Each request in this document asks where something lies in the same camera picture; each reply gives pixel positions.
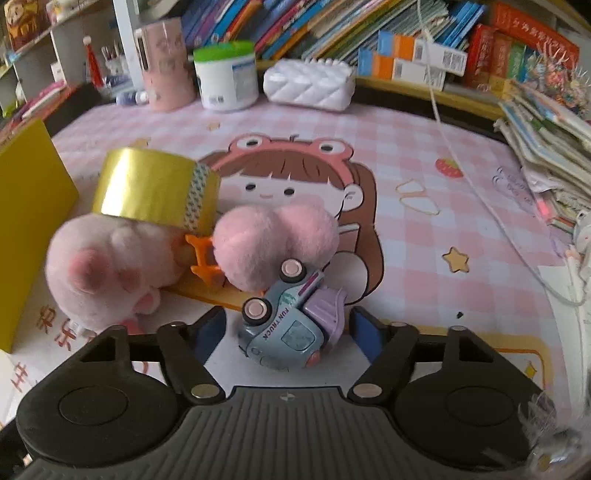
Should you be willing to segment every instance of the pink tumbler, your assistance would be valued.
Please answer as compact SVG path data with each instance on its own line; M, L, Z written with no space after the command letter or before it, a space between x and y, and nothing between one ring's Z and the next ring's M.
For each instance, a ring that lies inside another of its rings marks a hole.
M144 87L154 110L175 110L195 100L179 18L138 28L135 45L144 75Z

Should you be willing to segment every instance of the white quilted pouch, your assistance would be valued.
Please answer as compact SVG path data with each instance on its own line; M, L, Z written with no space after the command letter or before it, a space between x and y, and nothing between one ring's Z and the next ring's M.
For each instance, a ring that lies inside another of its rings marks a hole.
M338 60L279 60L265 72L262 88L271 102L342 112L355 91L353 69Z

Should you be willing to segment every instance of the white container with green lid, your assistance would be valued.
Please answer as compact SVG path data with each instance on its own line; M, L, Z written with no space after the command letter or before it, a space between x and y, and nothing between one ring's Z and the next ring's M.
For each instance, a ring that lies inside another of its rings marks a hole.
M219 43L193 52L201 103L227 112L251 106L259 95L255 47L250 41Z

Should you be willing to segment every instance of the white cord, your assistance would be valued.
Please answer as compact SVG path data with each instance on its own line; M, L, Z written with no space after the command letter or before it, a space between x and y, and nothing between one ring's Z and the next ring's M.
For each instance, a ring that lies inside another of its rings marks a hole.
M499 225L499 228L501 229L503 234L506 236L507 240L509 240L509 243L511 244L511 246L513 247L513 249L515 250L515 252L519 256L521 261L524 263L524 265L529 269L529 271L535 277L535 279L537 281L539 281L544 286L544 288L546 288L546 290L548 290L554 297L556 297L558 300L560 300L565 305L568 305L570 307L580 307L581 305L585 304L585 302L587 302L587 298L589 297L589 293L587 292L587 290L585 291L585 294L584 294L583 299L581 301L572 301L571 299L564 297L558 291L553 289L552 286L549 285L549 283L546 282L546 280L544 280L540 276L537 269L532 267L528 263L528 261L525 259L523 253L521 252L521 250L519 249L519 247L517 246L515 241L509 235L509 232L507 231L507 228L506 228L505 224L503 223L503 221L501 220L501 218L495 212L493 207L488 203L488 201L480 194L480 192L478 192L478 190L476 189L476 186L472 182L472 179L467 174L467 171L462 167L462 162L460 162L460 159L457 157L457 154L456 154L455 150L453 149L451 142L447 139L447 136L446 136L445 132L443 131L443 124L441 123L441 118L439 117L439 110L437 109L437 102L435 101L435 93L433 92L433 85L431 84L431 58L430 58L429 45L428 45L428 39L432 38L432 36L431 36L431 32L429 32L427 26L425 25L425 23L423 21L423 13L421 12L421 0L417 0L417 13L418 13L418 21L419 21L419 24L421 25L421 31L423 32L423 34L425 36L425 42L427 43L427 45L426 45L427 48L425 49L427 52L427 81L428 81L427 86L429 88L429 94L431 96L431 105L433 106L433 114L435 115L435 120L437 122L437 126L439 127L439 131L441 132L441 136L443 137L443 141L445 142L447 149L450 151L450 153L452 154L452 158L454 159L454 161L457 163L457 166L460 168L460 170L464 174L464 178L468 182L468 185L470 186L472 191L476 194L476 196L478 197L480 202L484 205L486 210L488 210L488 212L495 219L495 221Z

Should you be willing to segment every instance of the tape roll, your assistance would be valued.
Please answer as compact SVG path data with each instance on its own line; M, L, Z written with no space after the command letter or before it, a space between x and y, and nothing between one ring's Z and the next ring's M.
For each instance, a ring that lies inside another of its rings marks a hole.
M220 177L207 165L156 150L107 153L92 211L211 235Z

